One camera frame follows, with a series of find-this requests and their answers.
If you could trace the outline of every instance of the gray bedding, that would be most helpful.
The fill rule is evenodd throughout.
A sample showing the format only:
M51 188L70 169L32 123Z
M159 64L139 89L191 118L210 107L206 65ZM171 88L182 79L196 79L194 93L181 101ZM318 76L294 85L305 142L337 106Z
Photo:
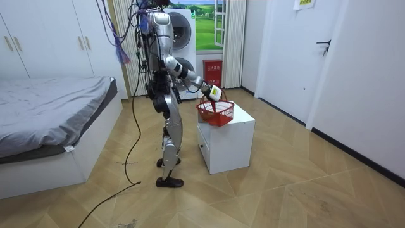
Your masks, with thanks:
M1 81L0 158L73 144L109 86L109 77Z

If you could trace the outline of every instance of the red plastic basket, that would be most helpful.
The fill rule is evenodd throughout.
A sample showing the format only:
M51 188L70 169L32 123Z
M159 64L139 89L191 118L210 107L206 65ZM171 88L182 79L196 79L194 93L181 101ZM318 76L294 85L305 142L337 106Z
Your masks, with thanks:
M224 126L234 118L235 104L229 102L227 96L217 102L205 100L203 96L196 108L201 118L212 126Z

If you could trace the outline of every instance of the white nightstand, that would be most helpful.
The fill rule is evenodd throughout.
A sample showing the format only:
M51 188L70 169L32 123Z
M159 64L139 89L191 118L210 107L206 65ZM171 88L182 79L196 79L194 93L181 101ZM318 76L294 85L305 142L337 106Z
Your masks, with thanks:
M210 174L249 166L255 122L237 104L234 119L222 127L211 126L198 115L198 144Z

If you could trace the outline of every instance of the wardrobe handle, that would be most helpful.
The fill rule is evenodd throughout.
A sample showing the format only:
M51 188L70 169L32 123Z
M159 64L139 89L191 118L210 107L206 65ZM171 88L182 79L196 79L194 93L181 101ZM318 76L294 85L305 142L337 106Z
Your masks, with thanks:
M11 45L10 41L8 40L8 37L4 36L4 38L6 39L6 43L7 43L8 47L10 48L10 51L14 51L13 46Z
M14 37L15 43L17 44L18 50L23 51L23 49L20 46L20 42L18 42L17 37Z
M82 48L82 50L84 50L82 39L80 37L77 37L77 39L78 39L78 43L80 44L80 47Z
M88 38L88 37L86 37L86 42L87 42L87 47L89 48L89 50L91 50L90 42L89 42L89 38Z

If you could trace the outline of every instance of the humanoid robot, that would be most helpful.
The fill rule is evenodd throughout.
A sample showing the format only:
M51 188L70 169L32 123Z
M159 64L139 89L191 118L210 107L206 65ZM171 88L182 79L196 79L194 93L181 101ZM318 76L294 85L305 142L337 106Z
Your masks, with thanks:
M165 118L163 127L163 157L157 166L163 167L163 175L156 180L157 187L181 187L181 179L171 177L175 165L180 163L178 154L182 144L183 125L178 110L180 96L171 77L179 78L189 87L194 85L210 100L218 101L221 89L205 83L196 73L182 66L172 55L173 27L170 16L160 7L146 10L142 14L142 38L147 39L144 46L148 67L153 72L152 80L147 85L147 93L153 101L154 109Z

